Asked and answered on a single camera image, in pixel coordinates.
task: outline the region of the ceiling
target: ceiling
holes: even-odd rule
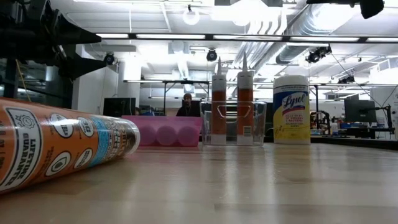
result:
[[[305,6],[305,0],[296,0],[297,5],[284,8],[286,14],[285,25],[298,22],[299,12]],[[95,33],[118,33],[118,32],[145,32],[145,33],[208,33],[208,34],[247,34],[250,32],[252,24],[237,26],[233,21],[214,20],[215,10],[222,8],[214,6],[213,1],[204,1],[203,6],[192,6],[194,11],[198,11],[200,19],[195,25],[188,25],[183,20],[183,13],[187,10],[185,4],[116,4],[100,2],[75,2],[73,0],[52,0],[52,6],[60,9],[71,22],[80,27]],[[351,10],[349,6],[344,6],[344,11]],[[398,7],[387,7],[380,14],[363,19],[358,9],[350,11],[353,15],[344,21],[340,26],[335,27],[329,35],[375,35],[375,36],[395,36],[398,35]],[[255,13],[252,8],[242,7],[236,11],[233,17],[245,18]],[[320,24],[328,25],[344,14],[343,11],[320,12],[323,20],[317,21]],[[104,45],[134,45],[137,47],[136,54],[142,57],[142,74],[151,78],[163,79],[164,75],[171,74],[178,67],[179,58],[171,53],[169,49],[170,41],[149,41],[149,40],[107,40],[103,41],[99,47],[95,45],[95,54],[101,57],[105,54],[101,50]],[[273,77],[280,75],[280,72],[288,75],[308,75],[310,80],[319,82],[330,81],[344,75],[344,67],[347,70],[354,68],[354,75],[366,78],[369,76],[369,69],[377,63],[385,61],[389,57],[398,56],[398,45],[396,44],[331,44],[333,55],[327,55],[318,63],[309,65],[305,61],[308,51],[315,47],[308,47],[300,55],[294,58],[289,64],[276,65],[272,61],[260,63],[263,58],[271,55],[273,46],[269,44],[268,50],[260,51],[255,45],[252,51],[243,42],[207,42],[207,41],[187,41],[189,47],[204,47],[216,49],[223,63],[230,67],[240,67],[239,53],[243,51],[252,54],[256,58],[256,75],[264,77],[264,80],[273,80]],[[93,46],[86,46],[87,51],[91,51]],[[215,71],[216,62],[207,62],[207,52],[203,50],[191,50],[187,52],[185,60],[188,69]]]

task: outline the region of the white ceiling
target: white ceiling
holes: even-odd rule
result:
[[[299,0],[299,6],[288,11],[288,21],[299,12],[305,0]],[[194,25],[186,24],[182,14],[186,6],[165,6],[166,16],[163,15],[160,5],[145,4],[106,4],[74,2],[73,0],[52,0],[52,5],[60,9],[64,15],[80,27],[92,32],[160,32],[160,33],[209,33],[209,34],[242,34],[248,26],[236,26],[231,21],[214,21],[206,14],[212,7],[201,7],[200,20]],[[398,35],[398,8],[385,8],[379,15],[364,20],[360,13],[355,14],[347,23],[343,24],[332,35]],[[102,43],[108,45],[135,45],[142,55],[145,64],[143,74],[168,74],[177,69],[177,58],[168,54],[169,41],[144,40],[112,40]],[[240,42],[206,42],[191,41],[190,46],[214,47],[222,60],[232,61],[241,48]],[[332,44],[336,58],[345,69],[357,67],[358,76],[366,77],[369,67],[374,63],[366,62],[377,57],[398,55],[398,45],[395,44]],[[187,55],[187,65],[190,70],[214,71],[216,63],[207,62],[206,53],[197,52]],[[308,67],[303,61],[304,55],[298,58],[297,63],[287,66],[286,74],[301,74],[311,77],[331,77],[343,72],[343,69],[330,55],[321,62]]]

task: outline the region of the wooden table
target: wooden table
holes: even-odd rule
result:
[[[398,153],[312,144],[138,150],[0,196],[0,223],[397,223]]]

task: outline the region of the pink plastic bin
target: pink plastic bin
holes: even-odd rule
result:
[[[197,147],[201,118],[167,116],[122,116],[137,125],[140,146]]]

